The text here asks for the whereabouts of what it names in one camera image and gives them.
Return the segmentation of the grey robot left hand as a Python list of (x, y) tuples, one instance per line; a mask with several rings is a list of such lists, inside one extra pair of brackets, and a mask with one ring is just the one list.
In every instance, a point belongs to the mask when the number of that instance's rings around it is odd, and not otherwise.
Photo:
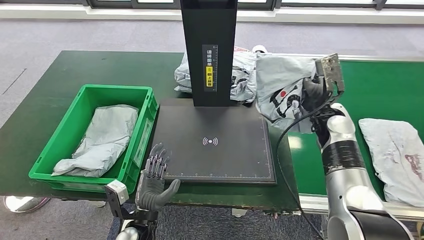
[(138, 209), (158, 212), (178, 192), (180, 179), (174, 179), (169, 187), (165, 188), (164, 177), (171, 155), (161, 142), (151, 148), (137, 185), (135, 204)]

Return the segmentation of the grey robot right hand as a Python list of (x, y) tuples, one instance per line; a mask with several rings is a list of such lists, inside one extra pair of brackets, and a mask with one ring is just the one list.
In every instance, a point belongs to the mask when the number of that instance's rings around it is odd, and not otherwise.
[(300, 113), (302, 116), (318, 109), (321, 105), (329, 106), (329, 93), (327, 92), (325, 79), (323, 76), (314, 78), (304, 77), (301, 83), (301, 103)]

